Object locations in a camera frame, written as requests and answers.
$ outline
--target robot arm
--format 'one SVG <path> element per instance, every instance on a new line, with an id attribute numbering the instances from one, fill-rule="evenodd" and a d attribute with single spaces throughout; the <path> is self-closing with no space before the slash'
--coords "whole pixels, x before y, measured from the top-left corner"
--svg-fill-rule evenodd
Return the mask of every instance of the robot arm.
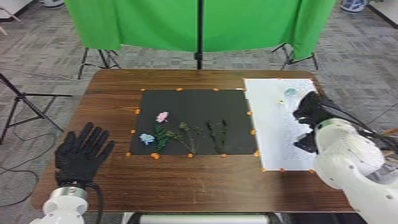
<path id="1" fill-rule="evenodd" d="M 100 204 L 104 199 L 100 186 L 93 181 L 114 150 L 114 141 L 104 147 L 107 139 L 109 131 L 104 131 L 100 127 L 95 128 L 93 123 L 88 123 L 79 137 L 75 132 L 68 133 L 65 143 L 56 151 L 59 188 L 52 192 L 43 206 L 47 216 L 43 219 L 36 219 L 31 224 L 84 224 L 82 215 L 89 207 L 86 187 L 91 187 L 98 192 Z M 102 212 L 98 214 L 97 223 L 102 220 Z"/>
<path id="2" fill-rule="evenodd" d="M 368 177 L 386 163 L 374 141 L 360 134 L 352 123 L 333 118 L 320 106 L 319 96 L 303 100 L 296 117 L 315 129 L 296 144 L 317 151 L 315 170 L 328 185 L 344 190 L 354 210 L 370 224 L 393 224 L 398 220 L 398 183 L 377 183 Z"/>
<path id="3" fill-rule="evenodd" d="M 31 224 L 84 224 L 84 213 L 88 211 L 88 192 L 79 187 L 61 187 L 52 192 L 43 206 L 45 218 L 36 219 Z"/>

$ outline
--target artificial flower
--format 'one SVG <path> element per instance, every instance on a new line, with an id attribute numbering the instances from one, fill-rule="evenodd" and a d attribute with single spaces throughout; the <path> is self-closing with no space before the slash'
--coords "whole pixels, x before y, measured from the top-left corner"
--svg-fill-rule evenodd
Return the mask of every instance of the artificial flower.
<path id="1" fill-rule="evenodd" d="M 155 142 L 155 137 L 148 134 L 143 134 L 141 141 L 145 142 L 146 145 L 150 145 L 150 143 Z"/>
<path id="2" fill-rule="evenodd" d="M 157 122 L 159 123 L 168 122 L 168 117 L 169 117 L 169 112 L 162 112 L 157 117 Z"/>

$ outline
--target light stand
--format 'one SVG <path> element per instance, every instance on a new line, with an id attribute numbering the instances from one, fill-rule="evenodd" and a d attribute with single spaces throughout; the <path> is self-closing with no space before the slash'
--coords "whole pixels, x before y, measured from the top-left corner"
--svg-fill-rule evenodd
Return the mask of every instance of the light stand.
<path id="1" fill-rule="evenodd" d="M 49 111 L 50 106 L 54 104 L 56 98 L 58 97 L 73 97 L 73 95 L 38 94 L 38 93 L 24 93 L 24 92 L 20 92 L 20 90 L 17 89 L 17 86 L 10 82 L 10 79 L 6 78 L 6 76 L 4 76 L 2 73 L 0 73 L 0 81 L 6 84 L 6 86 L 10 87 L 10 89 L 15 92 L 15 94 L 17 94 L 13 109 L 11 109 L 10 118 L 8 118 L 8 123 L 6 123 L 6 126 L 4 126 L 4 133 L 2 133 L 2 137 L 0 137 L 0 145 L 2 145 L 4 144 L 4 137 L 6 137 L 6 134 L 8 134 L 10 128 L 15 127 L 15 126 L 18 126 L 20 124 L 26 124 L 27 122 L 31 122 L 31 121 L 34 121 L 38 119 L 45 119 L 52 123 L 52 125 L 56 126 L 56 128 L 65 132 L 63 128 L 56 124 L 52 118 L 47 116 L 47 111 Z M 27 99 L 27 96 L 50 96 L 52 97 L 50 103 L 49 103 L 47 108 L 45 108 L 43 111 L 40 110 L 40 108 L 36 107 L 34 103 Z M 34 113 L 36 113 L 38 116 L 33 117 L 33 118 L 29 118 L 24 121 L 18 121 L 17 123 L 11 124 L 13 117 L 15 117 L 15 112 L 17 112 L 17 106 L 18 106 L 18 103 L 20 102 L 24 102 L 27 104 L 27 106 L 33 109 L 33 111 L 34 111 Z"/>
<path id="2" fill-rule="evenodd" d="M 86 66 L 95 66 L 102 69 L 111 69 L 114 67 L 118 67 L 121 69 L 121 66 L 120 66 L 118 61 L 116 61 L 114 56 L 113 56 L 113 54 L 118 55 L 116 51 L 98 49 L 98 54 L 100 54 L 102 61 L 104 61 L 104 66 L 100 66 L 100 65 L 95 65 L 95 64 L 86 62 L 88 61 L 89 50 L 91 50 L 89 48 L 84 49 L 84 58 L 82 58 L 82 64 L 81 64 L 81 69 L 79 69 L 79 79 L 82 79 L 84 67 Z"/>
<path id="3" fill-rule="evenodd" d="M 294 53 L 296 53 L 296 51 L 292 51 L 290 54 L 288 54 L 287 43 L 280 45 L 280 47 L 272 50 L 272 53 L 276 53 L 276 51 L 278 51 L 280 49 L 283 49 L 283 51 L 285 51 L 285 56 L 287 56 L 287 61 L 285 61 L 281 70 L 285 70 L 287 65 L 294 65 L 294 64 L 297 64 L 299 62 L 306 61 L 308 59 L 313 59 L 313 62 L 315 62 L 315 69 L 317 69 L 317 70 L 320 69 L 320 66 L 319 66 L 319 60 L 317 60 L 315 53 L 312 53 L 312 56 L 310 56 L 308 58 L 304 58 L 303 60 L 296 61 L 296 59 L 294 59 Z"/>
<path id="4" fill-rule="evenodd" d="M 196 52 L 196 62 L 198 70 L 203 70 L 203 20 L 205 20 L 205 0 L 198 0 L 198 52 Z"/>

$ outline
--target wooden table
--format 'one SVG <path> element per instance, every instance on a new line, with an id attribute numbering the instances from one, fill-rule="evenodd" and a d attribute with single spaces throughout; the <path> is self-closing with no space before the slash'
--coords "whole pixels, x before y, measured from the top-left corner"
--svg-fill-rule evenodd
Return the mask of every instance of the wooden table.
<path id="1" fill-rule="evenodd" d="M 82 130 L 93 121 L 113 133 L 116 150 L 97 182 L 104 188 L 105 211 L 146 212 L 352 212 L 345 195 L 310 172 L 262 172 L 253 155 L 127 157 L 141 89 L 235 89 L 244 78 L 315 78 L 301 71 L 102 70 L 68 126 Z M 42 208 L 52 190 L 54 163 L 34 192 Z M 98 199 L 89 194 L 91 209 Z"/>

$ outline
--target gray carpet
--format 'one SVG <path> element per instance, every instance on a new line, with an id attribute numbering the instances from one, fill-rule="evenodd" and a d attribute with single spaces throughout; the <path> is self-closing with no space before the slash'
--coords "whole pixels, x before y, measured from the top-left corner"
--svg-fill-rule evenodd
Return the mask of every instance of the gray carpet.
<path id="1" fill-rule="evenodd" d="M 22 23 L 2 23 L 10 36 L 0 35 L 0 72 L 24 91 L 75 95 L 73 99 L 58 100 L 49 112 L 50 117 L 65 127 L 97 68 L 88 68 L 84 80 L 73 80 L 84 47 L 66 8 L 49 10 L 36 5 L 22 15 L 22 20 Z M 205 68 L 278 70 L 283 65 L 283 52 L 272 54 L 271 50 L 258 49 L 207 54 Z M 368 122 L 398 102 L 398 30 L 392 28 L 370 10 L 358 15 L 351 15 L 336 8 L 317 54 L 320 71 L 315 72 L 328 95 L 361 120 Z M 95 54 L 89 60 L 100 63 Z M 130 46 L 123 47 L 120 51 L 118 61 L 123 68 L 196 68 L 191 53 Z M 312 61 L 290 66 L 288 69 L 313 71 Z M 0 125 L 6 123 L 11 102 L 13 93 L 0 85 Z M 36 97 L 34 102 L 45 106 L 47 99 Z M 17 120 L 31 115 L 33 113 L 26 108 Z M 398 107 L 372 123 L 372 126 L 379 130 L 398 127 Z M 36 121 L 17 128 L 17 133 L 26 139 L 49 132 L 59 134 L 45 121 Z M 10 133 L 6 143 L 0 146 L 0 164 L 6 167 L 17 165 L 40 155 L 50 145 L 52 136 L 24 142 Z M 20 168 L 42 173 L 52 152 Z M 0 176 L 0 204 L 11 203 L 27 195 L 34 187 L 33 182 L 34 178 L 29 174 L 8 173 Z M 0 208 L 0 217 L 0 223 L 4 224 L 29 223 L 36 217 L 42 217 L 42 212 L 33 209 L 31 201 L 27 201 L 8 208 Z M 88 223 L 93 223 L 93 220 L 95 214 L 89 214 Z M 120 223 L 120 221 L 121 214 L 105 215 L 104 223 Z"/>

